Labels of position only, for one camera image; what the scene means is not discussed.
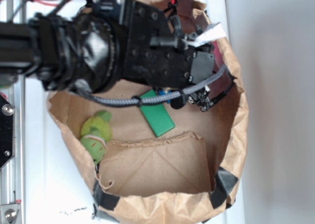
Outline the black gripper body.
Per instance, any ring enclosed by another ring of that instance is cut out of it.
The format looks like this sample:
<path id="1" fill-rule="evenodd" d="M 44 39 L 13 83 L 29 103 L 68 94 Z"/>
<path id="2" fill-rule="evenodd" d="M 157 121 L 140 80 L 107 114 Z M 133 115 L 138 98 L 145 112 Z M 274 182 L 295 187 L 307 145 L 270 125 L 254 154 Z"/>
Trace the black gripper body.
<path id="1" fill-rule="evenodd" d="M 100 69 L 104 89 L 125 79 L 153 88 L 182 89 L 210 78 L 212 45 L 195 47 L 196 33 L 184 34 L 177 15 L 166 17 L 137 0 L 86 0 L 100 27 Z"/>

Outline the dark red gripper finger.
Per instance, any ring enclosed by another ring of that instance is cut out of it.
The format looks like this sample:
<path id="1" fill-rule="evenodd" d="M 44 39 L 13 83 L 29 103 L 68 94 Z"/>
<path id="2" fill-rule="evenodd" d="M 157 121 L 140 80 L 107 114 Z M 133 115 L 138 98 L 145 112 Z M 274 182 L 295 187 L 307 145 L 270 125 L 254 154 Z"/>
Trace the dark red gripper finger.
<path id="1" fill-rule="evenodd" d="M 213 74 L 216 74 L 222 66 L 225 65 L 223 55 L 219 49 L 217 41 L 212 42 L 214 50 L 211 52 L 215 56 L 215 63 L 213 67 Z M 233 76 L 229 72 L 225 71 L 216 81 L 208 85 L 210 88 L 209 98 L 224 98 L 228 95 L 230 90 L 234 86 Z"/>

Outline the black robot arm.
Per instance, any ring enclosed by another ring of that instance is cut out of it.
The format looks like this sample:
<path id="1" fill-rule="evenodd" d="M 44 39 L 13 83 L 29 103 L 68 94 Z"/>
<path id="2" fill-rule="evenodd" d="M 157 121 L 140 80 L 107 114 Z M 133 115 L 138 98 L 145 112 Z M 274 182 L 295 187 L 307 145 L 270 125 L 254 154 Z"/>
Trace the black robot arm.
<path id="1" fill-rule="evenodd" d="M 36 14 L 26 24 L 0 25 L 0 84 L 20 75 L 48 91 L 89 96 L 121 80 L 191 94 L 223 76 L 213 45 L 197 44 L 204 33 L 184 34 L 177 15 L 166 17 L 137 0 L 87 0 L 89 13 L 71 20 Z"/>

